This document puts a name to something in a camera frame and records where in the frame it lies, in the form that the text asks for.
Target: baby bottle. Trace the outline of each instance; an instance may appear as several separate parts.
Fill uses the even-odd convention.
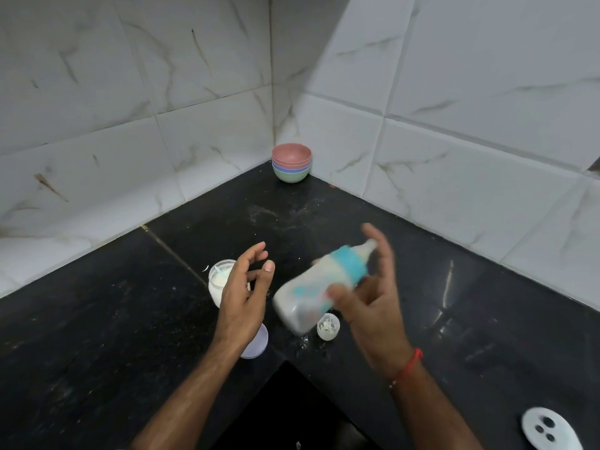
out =
[[[273,297],[281,320],[297,335],[307,333],[333,304],[327,288],[334,283],[355,288],[367,274],[366,264],[376,246],[372,239],[352,248],[342,246],[281,286]]]

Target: left hand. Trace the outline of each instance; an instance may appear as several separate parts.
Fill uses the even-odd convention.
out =
[[[267,260],[261,270],[249,272],[248,268],[268,256],[265,242],[260,242],[236,260],[223,287],[213,344],[223,344],[241,354],[256,336],[265,317],[266,293],[273,279],[275,264]],[[247,284],[254,279],[254,290],[249,291]]]

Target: green bowl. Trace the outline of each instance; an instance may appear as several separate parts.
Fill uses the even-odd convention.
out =
[[[286,172],[281,172],[274,167],[273,172],[275,172],[275,175],[277,175],[277,178],[279,178],[279,180],[281,180],[282,182],[298,183],[299,181],[302,181],[306,178],[306,175],[308,175],[308,173],[310,172],[310,168],[306,169],[303,172],[286,173]]]

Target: tiled wall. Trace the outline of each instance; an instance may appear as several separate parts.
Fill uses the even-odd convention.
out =
[[[268,0],[0,0],[0,296],[264,162]]]
[[[276,141],[600,310],[598,17],[600,0],[272,0]]]

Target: black countertop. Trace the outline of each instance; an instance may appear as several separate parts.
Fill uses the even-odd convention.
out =
[[[0,299],[0,446],[123,448],[210,343],[206,266],[264,240],[274,291],[363,242],[365,221],[396,251],[412,343],[485,448],[530,448],[519,418],[534,406],[600,448],[599,313],[314,177],[281,183],[268,163]],[[294,336],[270,304],[264,322],[266,351],[236,364],[200,448],[285,360],[379,446],[412,448],[345,322],[330,342]]]

